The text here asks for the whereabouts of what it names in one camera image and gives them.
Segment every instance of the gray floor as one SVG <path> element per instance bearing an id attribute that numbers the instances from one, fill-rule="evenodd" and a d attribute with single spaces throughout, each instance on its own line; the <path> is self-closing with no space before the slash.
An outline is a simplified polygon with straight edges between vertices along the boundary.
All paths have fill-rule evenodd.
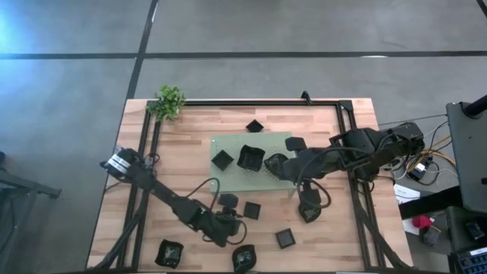
<path id="1" fill-rule="evenodd" d="M 0 54 L 137 53 L 150 3 L 4 0 Z M 160 0 L 147 48 L 273 50 L 487 50 L 487 19 L 475 0 Z M 11 272 L 84 268 L 107 176 L 98 162 L 113 149 L 134 64 L 0 60 L 6 167 L 63 189 L 58 200 L 38 201 Z M 163 84 L 179 86 L 189 98 L 297 97 L 307 90 L 313 97 L 372 97 L 379 123 L 387 123 L 442 114 L 447 102 L 481 97 L 486 72 L 487 57 L 146 59 L 135 98 L 149 98 Z M 445 120 L 418 124 L 429 132 Z M 453 156 L 450 148 L 446 153 Z M 434 192 L 457 181 L 444 175 L 428 188 L 399 183 Z M 444 255 L 414 237 L 409 243 L 415 265 L 447 269 Z"/>

